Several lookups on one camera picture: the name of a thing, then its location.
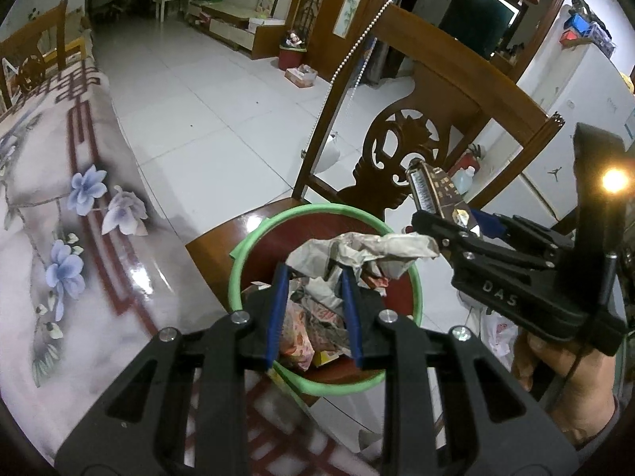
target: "blue box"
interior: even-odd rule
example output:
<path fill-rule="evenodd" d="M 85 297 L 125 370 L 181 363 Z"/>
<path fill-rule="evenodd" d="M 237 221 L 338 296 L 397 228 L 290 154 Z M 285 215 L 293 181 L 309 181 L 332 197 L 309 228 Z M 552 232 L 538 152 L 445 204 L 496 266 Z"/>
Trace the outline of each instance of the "blue box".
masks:
<path fill-rule="evenodd" d="M 586 20 L 580 14 L 574 14 L 573 16 L 571 16 L 569 19 L 566 20 L 566 23 L 564 23 L 565 30 L 567 28 L 574 28 L 578 32 L 578 34 L 580 34 L 581 36 L 584 36 L 585 32 L 590 27 L 591 25 L 587 23 Z"/>

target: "plastic bottle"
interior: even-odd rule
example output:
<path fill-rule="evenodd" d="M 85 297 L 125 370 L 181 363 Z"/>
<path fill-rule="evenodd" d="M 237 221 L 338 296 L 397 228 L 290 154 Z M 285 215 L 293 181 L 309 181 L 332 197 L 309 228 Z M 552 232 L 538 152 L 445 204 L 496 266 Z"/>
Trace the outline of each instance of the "plastic bottle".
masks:
<path fill-rule="evenodd" d="M 459 169 L 452 177 L 452 182 L 456 186 L 456 190 L 461 195 L 465 195 L 472 187 L 472 178 L 474 178 L 474 167 L 468 166 L 467 168 Z"/>

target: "door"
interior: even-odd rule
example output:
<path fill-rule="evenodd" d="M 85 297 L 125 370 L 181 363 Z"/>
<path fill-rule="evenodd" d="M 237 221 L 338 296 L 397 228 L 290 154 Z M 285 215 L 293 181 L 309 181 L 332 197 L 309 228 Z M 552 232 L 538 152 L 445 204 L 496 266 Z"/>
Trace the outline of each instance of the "door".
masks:
<path fill-rule="evenodd" d="M 323 0 L 309 38 L 306 61 L 330 80 L 357 41 L 368 0 Z"/>

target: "blue flower print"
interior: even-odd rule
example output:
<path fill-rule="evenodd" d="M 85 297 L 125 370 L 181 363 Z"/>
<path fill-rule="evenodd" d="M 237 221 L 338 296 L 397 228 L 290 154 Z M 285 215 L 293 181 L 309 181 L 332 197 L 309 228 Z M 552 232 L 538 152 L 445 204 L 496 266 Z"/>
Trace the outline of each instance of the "blue flower print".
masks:
<path fill-rule="evenodd" d="M 55 320 L 61 320 L 64 315 L 64 292 L 73 299 L 86 289 L 86 283 L 81 276 L 84 268 L 82 258 L 77 254 L 71 254 L 71 246 L 62 240 L 55 240 L 51 249 L 52 264 L 46 269 L 46 284 L 55 288 L 57 304 L 55 307 Z"/>
<path fill-rule="evenodd" d="M 68 208 L 75 209 L 80 216 L 86 216 L 93 209 L 94 200 L 106 193 L 106 185 L 102 182 L 105 177 L 106 170 L 97 170 L 94 164 L 84 175 L 76 173 L 71 179 L 73 190 L 69 195 Z"/>

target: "wooden chair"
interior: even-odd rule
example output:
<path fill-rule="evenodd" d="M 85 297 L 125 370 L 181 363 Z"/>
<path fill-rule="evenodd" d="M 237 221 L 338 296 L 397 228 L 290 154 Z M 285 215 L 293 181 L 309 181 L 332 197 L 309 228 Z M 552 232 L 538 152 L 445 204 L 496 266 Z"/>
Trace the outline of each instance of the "wooden chair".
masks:
<path fill-rule="evenodd" d="M 384 2 L 370 0 L 360 32 L 374 19 Z M 524 146 L 508 169 L 485 188 L 483 193 L 493 198 L 563 125 L 560 117 L 548 119 L 529 96 L 490 63 L 414 14 L 388 6 L 375 23 L 372 34 L 416 61 L 415 90 L 377 115 L 366 134 L 362 156 L 354 170 L 356 184 L 334 190 L 313 171 L 362 52 L 351 57 L 335 80 L 319 117 L 292 197 L 229 220 L 187 245 L 196 266 L 224 305 L 227 305 L 233 263 L 229 253 L 250 232 L 248 224 L 302 205 L 307 187 L 331 202 L 353 205 L 383 219 L 386 208 L 396 209 L 410 193 L 402 165 L 404 158 L 418 154 L 429 164 L 442 167 L 448 156 L 451 126 L 460 131 L 466 129 L 470 125 L 469 117 L 481 108 Z M 403 113 L 407 109 L 419 111 L 423 117 L 407 117 Z M 426 125 L 428 119 L 436 126 L 438 139 L 431 138 Z M 388 130 L 395 133 L 399 142 L 393 155 L 383 151 Z M 373 154 L 378 163 L 383 163 L 381 168 L 373 160 Z"/>
<path fill-rule="evenodd" d="M 40 52 L 37 44 L 42 34 L 55 27 L 56 52 L 65 52 L 64 27 L 66 21 L 66 6 L 68 0 L 61 0 L 53 9 L 47 10 L 33 21 L 27 23 L 8 39 L 0 42 L 0 59 L 7 59 L 14 66 L 18 66 L 17 84 L 22 94 L 26 95 L 32 89 L 42 84 L 46 78 L 46 69 L 52 65 L 51 56 L 45 59 L 47 52 Z M 55 61 L 58 71 L 66 67 L 66 55 L 56 55 Z M 0 69 L 0 91 L 2 100 L 8 109 L 12 106 L 11 92 L 4 75 L 4 68 Z"/>

